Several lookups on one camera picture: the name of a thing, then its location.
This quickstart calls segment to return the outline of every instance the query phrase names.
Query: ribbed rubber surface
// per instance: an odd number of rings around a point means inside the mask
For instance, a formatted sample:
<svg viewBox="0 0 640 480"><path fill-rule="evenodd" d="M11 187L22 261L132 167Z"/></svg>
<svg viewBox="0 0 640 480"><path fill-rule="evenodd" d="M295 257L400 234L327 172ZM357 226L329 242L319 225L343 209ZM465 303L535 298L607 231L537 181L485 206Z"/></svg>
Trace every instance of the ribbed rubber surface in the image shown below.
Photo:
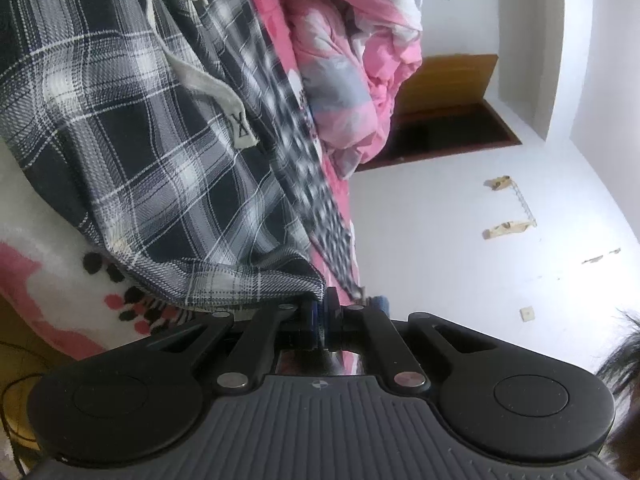
<svg viewBox="0 0 640 480"><path fill-rule="evenodd" d="M32 480L598 480L621 479L595 457L557 467L505 465L463 447L419 399L373 377L268 376L256 392L217 400L164 455L90 470L49 461Z"/></svg>

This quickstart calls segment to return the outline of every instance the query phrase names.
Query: plaid shirt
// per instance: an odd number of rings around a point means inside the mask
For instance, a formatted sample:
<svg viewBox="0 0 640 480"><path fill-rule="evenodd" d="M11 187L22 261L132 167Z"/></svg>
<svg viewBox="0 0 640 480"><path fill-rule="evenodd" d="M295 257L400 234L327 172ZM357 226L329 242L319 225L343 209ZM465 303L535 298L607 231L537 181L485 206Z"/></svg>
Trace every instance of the plaid shirt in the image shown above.
<svg viewBox="0 0 640 480"><path fill-rule="evenodd" d="M207 310L345 290L350 233L250 0L153 0L160 36L242 99L180 85L144 0L0 0L0 135L36 191L145 288Z"/></svg>

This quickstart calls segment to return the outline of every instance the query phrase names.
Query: metal rivet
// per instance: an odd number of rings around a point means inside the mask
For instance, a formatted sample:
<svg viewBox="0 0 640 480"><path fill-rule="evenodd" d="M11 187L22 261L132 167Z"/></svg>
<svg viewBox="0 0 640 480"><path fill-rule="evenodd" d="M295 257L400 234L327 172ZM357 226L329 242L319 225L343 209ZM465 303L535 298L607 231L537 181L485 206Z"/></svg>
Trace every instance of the metal rivet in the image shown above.
<svg viewBox="0 0 640 480"><path fill-rule="evenodd" d="M242 388L249 384L249 378L240 372L227 372L219 375L217 382L223 388Z"/></svg>
<svg viewBox="0 0 640 480"><path fill-rule="evenodd" d="M400 372L394 377L394 381L399 386L405 388L417 388L422 386L426 381L426 377L418 372Z"/></svg>

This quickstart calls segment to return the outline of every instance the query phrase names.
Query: wall socket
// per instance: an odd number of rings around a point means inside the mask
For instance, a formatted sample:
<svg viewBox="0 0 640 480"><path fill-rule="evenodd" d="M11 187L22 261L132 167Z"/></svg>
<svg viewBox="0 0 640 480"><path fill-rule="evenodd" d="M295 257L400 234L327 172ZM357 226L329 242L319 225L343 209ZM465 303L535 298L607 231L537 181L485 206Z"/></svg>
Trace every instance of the wall socket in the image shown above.
<svg viewBox="0 0 640 480"><path fill-rule="evenodd" d="M520 317L522 321L526 323L527 321L533 321L536 319L536 313L533 311L532 306L526 306L525 308L520 309Z"/></svg>

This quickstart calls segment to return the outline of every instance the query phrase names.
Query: paw print pattern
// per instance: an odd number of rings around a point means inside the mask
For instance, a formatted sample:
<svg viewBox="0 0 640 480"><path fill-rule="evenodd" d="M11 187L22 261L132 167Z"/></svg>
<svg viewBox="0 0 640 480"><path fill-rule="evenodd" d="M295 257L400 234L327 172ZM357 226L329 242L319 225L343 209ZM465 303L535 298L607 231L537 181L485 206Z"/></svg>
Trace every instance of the paw print pattern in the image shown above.
<svg viewBox="0 0 640 480"><path fill-rule="evenodd" d="M113 283L121 283L125 279L120 269L100 253L85 254L82 266L90 275L97 274L104 268ZM104 303L111 310L118 312L120 321L132 322L135 331L141 335L162 332L172 326L186 323L195 316L193 311L158 300L135 285L130 286L123 296L108 294Z"/></svg>

